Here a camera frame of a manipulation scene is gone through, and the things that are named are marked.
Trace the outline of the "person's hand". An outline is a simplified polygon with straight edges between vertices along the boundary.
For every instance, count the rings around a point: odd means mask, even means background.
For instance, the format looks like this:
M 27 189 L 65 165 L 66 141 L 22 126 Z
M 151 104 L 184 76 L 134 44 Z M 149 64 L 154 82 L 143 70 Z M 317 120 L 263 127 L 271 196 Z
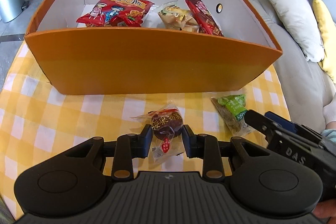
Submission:
M 336 200 L 328 200 L 318 203 L 313 214 L 320 219 L 328 218 L 327 223 L 335 223 L 336 221 Z

